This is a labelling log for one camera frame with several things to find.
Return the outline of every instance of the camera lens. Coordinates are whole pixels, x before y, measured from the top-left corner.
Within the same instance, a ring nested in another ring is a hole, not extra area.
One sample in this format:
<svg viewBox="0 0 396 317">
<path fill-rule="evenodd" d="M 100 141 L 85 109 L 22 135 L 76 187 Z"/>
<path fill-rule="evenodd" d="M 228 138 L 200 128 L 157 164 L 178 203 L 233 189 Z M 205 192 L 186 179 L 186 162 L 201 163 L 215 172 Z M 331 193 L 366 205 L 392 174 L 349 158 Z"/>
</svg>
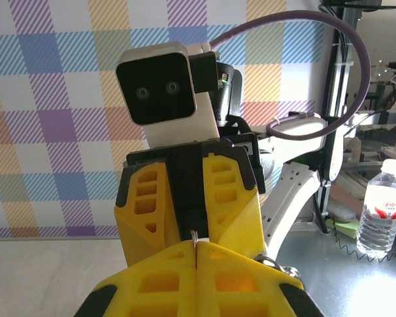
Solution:
<svg viewBox="0 0 396 317">
<path fill-rule="evenodd" d="M 169 94 L 171 95 L 175 95 L 179 92 L 180 87 L 179 84 L 175 81 L 170 81 L 167 85 L 166 85 L 166 90 Z"/>
<path fill-rule="evenodd" d="M 145 87 L 139 87 L 137 89 L 137 97 L 139 100 L 146 100 L 150 98 L 150 91 Z"/>
</svg>

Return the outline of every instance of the plaid wall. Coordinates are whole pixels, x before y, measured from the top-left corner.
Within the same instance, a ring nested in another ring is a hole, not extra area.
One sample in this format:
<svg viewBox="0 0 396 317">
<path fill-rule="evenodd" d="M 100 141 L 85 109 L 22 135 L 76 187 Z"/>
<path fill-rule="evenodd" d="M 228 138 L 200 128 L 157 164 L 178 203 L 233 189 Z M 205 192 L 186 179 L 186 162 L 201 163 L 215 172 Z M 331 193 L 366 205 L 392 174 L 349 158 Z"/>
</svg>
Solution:
<svg viewBox="0 0 396 317">
<path fill-rule="evenodd" d="M 212 40 L 308 2 L 316 8 L 316 0 L 0 0 L 0 238 L 117 236 L 122 162 L 145 144 L 114 77 L 122 51 Z M 244 76 L 251 125 L 318 105 L 324 30 L 278 23 L 220 48 Z"/>
</svg>

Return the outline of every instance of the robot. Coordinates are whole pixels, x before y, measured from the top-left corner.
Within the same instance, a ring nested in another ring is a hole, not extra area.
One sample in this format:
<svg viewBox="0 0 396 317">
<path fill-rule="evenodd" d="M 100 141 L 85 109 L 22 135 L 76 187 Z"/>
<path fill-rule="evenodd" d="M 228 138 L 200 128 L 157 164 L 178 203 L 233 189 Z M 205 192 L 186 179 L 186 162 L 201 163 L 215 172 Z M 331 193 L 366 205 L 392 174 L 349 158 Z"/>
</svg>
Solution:
<svg viewBox="0 0 396 317">
<path fill-rule="evenodd" d="M 252 131 L 239 115 L 240 72 L 217 60 L 208 43 L 123 53 L 115 73 L 150 149 L 127 155 L 115 203 L 128 269 L 98 284 L 75 317 L 323 316 L 275 259 L 320 186 L 316 170 L 291 160 L 326 138 Z M 276 129 L 328 124 L 293 115 Z M 258 195 L 279 166 L 261 214 Z"/>
</svg>

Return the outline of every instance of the bottle label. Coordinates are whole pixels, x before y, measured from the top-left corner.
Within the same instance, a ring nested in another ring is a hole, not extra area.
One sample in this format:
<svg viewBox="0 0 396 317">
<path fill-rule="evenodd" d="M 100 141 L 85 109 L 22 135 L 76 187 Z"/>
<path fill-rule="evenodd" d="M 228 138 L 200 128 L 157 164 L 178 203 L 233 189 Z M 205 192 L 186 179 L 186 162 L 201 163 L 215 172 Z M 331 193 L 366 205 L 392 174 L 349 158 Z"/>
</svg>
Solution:
<svg viewBox="0 0 396 317">
<path fill-rule="evenodd" d="M 369 186 L 364 205 L 374 219 L 396 220 L 396 189 L 384 186 Z"/>
</svg>

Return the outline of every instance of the plastic bottle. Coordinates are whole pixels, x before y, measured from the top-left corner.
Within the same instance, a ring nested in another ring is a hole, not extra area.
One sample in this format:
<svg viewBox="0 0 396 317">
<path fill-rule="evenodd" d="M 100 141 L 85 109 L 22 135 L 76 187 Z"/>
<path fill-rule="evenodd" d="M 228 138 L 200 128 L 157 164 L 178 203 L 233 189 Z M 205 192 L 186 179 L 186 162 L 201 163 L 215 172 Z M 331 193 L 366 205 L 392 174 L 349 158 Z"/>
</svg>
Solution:
<svg viewBox="0 0 396 317">
<path fill-rule="evenodd" d="M 368 182 L 356 247 L 369 257 L 383 258 L 396 236 L 396 160 L 383 162 L 381 173 Z"/>
</svg>

